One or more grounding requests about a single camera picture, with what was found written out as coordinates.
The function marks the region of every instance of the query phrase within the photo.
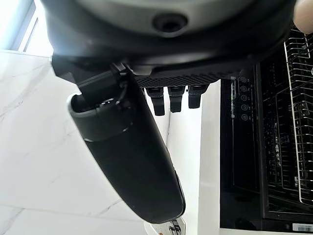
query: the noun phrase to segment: wire rack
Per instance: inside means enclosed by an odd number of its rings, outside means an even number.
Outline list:
[[[264,130],[268,186],[272,194],[282,193],[285,199],[297,200],[298,180],[294,144],[291,97],[286,64],[282,56],[273,58],[263,71]]]
[[[299,201],[313,206],[313,34],[303,34],[293,27],[284,46],[288,67],[292,127],[295,133],[293,141],[296,164],[284,162],[284,158],[281,157],[282,176],[285,169],[286,176],[289,177],[285,180],[294,181],[293,188],[290,189],[297,190]]]

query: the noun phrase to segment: barcode label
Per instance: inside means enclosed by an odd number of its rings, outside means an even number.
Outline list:
[[[313,232],[313,224],[292,224],[292,230],[298,232]]]

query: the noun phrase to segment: white wall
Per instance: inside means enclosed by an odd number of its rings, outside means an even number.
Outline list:
[[[198,235],[217,235],[220,227],[221,81],[203,95]]]
[[[49,58],[0,52],[0,234],[146,234],[68,114],[77,91]]]
[[[197,235],[202,109],[188,108],[188,93],[181,109],[170,114],[167,146],[186,199],[186,234]]]

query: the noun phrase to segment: dishwasher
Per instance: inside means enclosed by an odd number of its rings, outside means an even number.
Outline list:
[[[313,34],[221,81],[220,227],[313,233]]]

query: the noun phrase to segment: window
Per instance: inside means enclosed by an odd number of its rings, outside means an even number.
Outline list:
[[[18,50],[35,9],[33,0],[0,0],[0,48]]]
[[[40,0],[0,0],[0,48],[51,56],[45,14]]]

